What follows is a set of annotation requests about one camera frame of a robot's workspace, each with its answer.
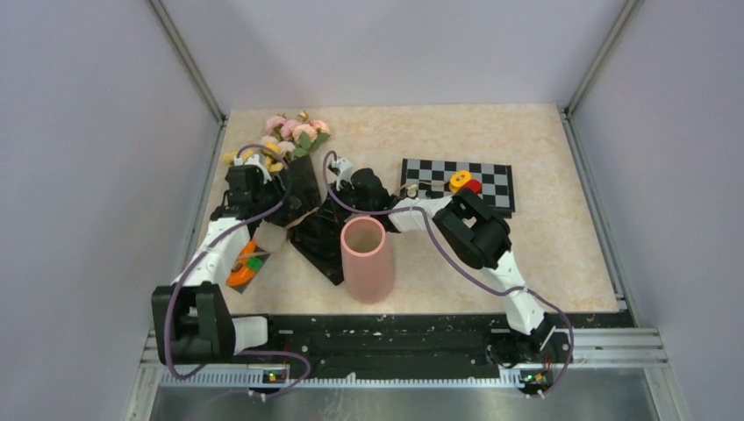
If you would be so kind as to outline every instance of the red block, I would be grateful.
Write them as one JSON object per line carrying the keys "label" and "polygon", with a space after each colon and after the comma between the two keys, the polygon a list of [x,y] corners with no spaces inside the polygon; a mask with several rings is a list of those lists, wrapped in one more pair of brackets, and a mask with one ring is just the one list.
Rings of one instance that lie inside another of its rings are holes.
{"label": "red block", "polygon": [[481,193],[481,182],[476,180],[475,178],[470,180],[469,182],[466,182],[464,186],[462,186],[464,189],[471,189],[473,190],[473,193],[480,194]]}

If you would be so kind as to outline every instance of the yellow block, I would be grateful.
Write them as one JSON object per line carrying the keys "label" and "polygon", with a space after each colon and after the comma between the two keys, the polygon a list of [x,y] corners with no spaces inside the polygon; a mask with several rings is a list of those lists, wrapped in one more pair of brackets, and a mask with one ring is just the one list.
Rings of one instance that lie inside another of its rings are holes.
{"label": "yellow block", "polygon": [[449,191],[457,193],[458,190],[473,178],[467,169],[462,169],[452,175],[449,179]]}

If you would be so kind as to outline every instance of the metal floor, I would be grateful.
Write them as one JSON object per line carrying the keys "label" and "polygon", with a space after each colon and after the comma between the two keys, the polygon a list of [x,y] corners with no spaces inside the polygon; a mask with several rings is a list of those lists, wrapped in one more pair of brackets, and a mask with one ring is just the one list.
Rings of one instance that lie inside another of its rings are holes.
{"label": "metal floor", "polygon": [[151,421],[659,419],[642,369],[574,369],[546,400],[513,389],[297,389],[266,403],[226,389],[160,387]]}

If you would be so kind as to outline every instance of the orange object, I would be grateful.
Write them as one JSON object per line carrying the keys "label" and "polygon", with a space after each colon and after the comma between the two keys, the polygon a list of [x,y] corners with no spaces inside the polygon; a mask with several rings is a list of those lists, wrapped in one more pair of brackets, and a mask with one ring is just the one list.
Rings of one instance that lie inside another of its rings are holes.
{"label": "orange object", "polygon": [[[240,250],[240,255],[251,254],[255,252],[255,239],[251,239],[248,244]],[[255,272],[248,267],[249,257],[237,259],[232,266],[230,276],[227,277],[228,287],[239,287],[247,284],[255,275]]]}
{"label": "orange object", "polygon": [[463,169],[454,173],[449,179],[449,191],[457,193],[457,191],[460,190],[462,186],[464,186],[465,183],[469,182],[472,178],[473,177],[470,175],[470,172],[467,169]]}

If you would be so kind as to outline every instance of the green leaf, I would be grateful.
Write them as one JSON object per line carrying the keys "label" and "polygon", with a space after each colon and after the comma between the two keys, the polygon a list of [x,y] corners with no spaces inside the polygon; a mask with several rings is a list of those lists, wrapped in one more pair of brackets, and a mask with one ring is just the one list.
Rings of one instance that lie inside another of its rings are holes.
{"label": "green leaf", "polygon": [[310,148],[310,152],[314,152],[316,149],[320,147],[320,145],[323,145],[323,143],[330,138],[331,135],[328,133],[318,133],[318,137],[315,138],[315,142],[312,143],[312,146]]}
{"label": "green leaf", "polygon": [[312,146],[310,136],[305,132],[302,132],[302,134],[300,134],[300,146],[305,149],[310,149],[310,146]]}
{"label": "green leaf", "polygon": [[322,142],[325,142],[326,140],[328,140],[328,138],[330,138],[330,137],[331,137],[330,134],[320,132],[320,133],[318,133],[318,137],[315,139],[315,141],[322,143]]}

